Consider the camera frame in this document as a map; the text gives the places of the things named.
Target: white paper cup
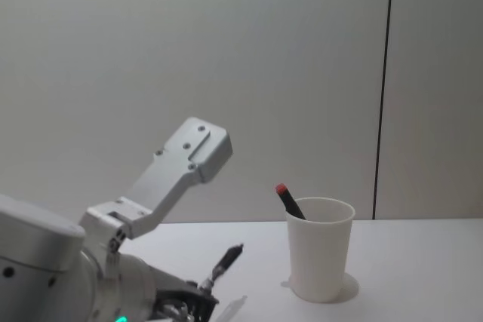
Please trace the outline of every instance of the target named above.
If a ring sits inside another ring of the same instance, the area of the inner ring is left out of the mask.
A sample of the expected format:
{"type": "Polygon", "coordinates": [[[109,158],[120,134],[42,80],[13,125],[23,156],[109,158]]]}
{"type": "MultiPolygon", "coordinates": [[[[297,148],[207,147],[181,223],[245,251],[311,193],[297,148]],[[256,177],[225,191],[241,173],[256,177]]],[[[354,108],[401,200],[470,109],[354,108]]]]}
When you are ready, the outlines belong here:
{"type": "Polygon", "coordinates": [[[355,210],[330,198],[297,199],[306,220],[285,213],[290,247],[290,287],[308,302],[337,297],[346,269],[355,210]]]}

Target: white table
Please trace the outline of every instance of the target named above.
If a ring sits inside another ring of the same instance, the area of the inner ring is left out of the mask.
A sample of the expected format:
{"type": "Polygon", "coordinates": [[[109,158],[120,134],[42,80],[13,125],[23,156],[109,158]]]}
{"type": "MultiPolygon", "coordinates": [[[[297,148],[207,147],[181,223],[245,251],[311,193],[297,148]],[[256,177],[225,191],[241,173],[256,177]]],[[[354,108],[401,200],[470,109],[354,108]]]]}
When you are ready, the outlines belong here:
{"type": "Polygon", "coordinates": [[[160,225],[124,253],[186,279],[204,279],[227,247],[245,251],[217,283],[213,322],[483,321],[483,219],[356,221],[347,302],[317,305],[281,284],[290,263],[284,222],[160,225]]]}

